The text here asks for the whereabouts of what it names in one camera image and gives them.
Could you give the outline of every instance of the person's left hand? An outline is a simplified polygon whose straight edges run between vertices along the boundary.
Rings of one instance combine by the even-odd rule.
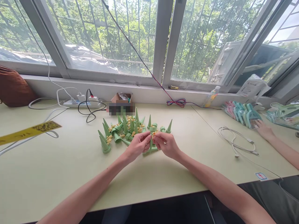
[[[124,152],[129,160],[129,163],[133,162],[137,156],[139,156],[142,152],[146,152],[150,148],[149,142],[151,139],[152,135],[150,134],[150,131],[139,133],[134,136],[131,144]]]

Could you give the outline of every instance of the window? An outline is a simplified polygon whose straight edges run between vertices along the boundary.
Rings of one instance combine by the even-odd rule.
[[[50,65],[55,65],[22,5],[18,3]],[[14,0],[0,1],[0,60],[47,65]]]
[[[0,0],[0,63],[47,75],[44,52],[52,76],[158,86],[123,30],[165,87],[277,87],[299,66],[297,0],[104,0],[121,30],[102,1]]]
[[[153,70],[158,0],[107,1],[138,53]],[[101,0],[47,0],[74,68],[150,76]]]

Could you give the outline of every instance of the plastic water bottle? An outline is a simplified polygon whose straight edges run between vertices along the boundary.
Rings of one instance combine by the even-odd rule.
[[[220,89],[220,86],[216,86],[215,89],[213,89],[211,91],[209,96],[206,98],[205,103],[203,104],[203,107],[210,107],[211,106],[213,100],[216,98],[216,96],[219,93],[219,89]]]

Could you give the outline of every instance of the dark floor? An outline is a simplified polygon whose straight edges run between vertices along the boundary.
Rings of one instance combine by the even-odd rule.
[[[204,223],[213,224],[213,218],[204,192],[165,198],[132,205],[126,224]],[[221,214],[226,223],[244,222],[232,211]],[[105,210],[87,213],[80,224],[100,224]]]

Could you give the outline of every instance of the brown leather bag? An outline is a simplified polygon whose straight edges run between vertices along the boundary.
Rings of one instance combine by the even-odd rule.
[[[38,96],[20,74],[0,65],[0,100],[9,107],[27,106]]]

